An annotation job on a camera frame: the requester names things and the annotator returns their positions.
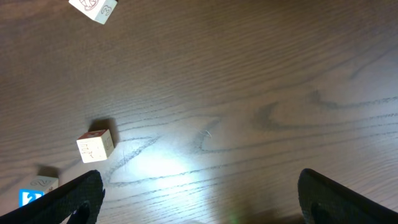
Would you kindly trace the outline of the blue number 2 block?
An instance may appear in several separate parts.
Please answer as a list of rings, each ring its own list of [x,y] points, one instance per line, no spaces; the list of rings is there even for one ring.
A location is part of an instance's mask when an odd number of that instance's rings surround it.
[[[23,207],[28,203],[37,200],[43,195],[56,189],[59,184],[59,179],[56,177],[47,177],[38,175],[29,184],[19,190],[19,206]]]

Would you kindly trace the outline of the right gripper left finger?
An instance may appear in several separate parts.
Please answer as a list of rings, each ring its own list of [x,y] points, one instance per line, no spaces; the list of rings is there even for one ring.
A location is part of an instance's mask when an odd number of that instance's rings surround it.
[[[104,199],[101,174],[91,170],[48,194],[1,216],[1,224],[95,224]]]

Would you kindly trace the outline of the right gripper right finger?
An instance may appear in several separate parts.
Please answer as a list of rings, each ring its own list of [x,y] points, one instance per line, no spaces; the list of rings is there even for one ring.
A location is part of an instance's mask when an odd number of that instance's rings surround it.
[[[397,223],[397,212],[312,169],[301,171],[297,188],[305,223]]]

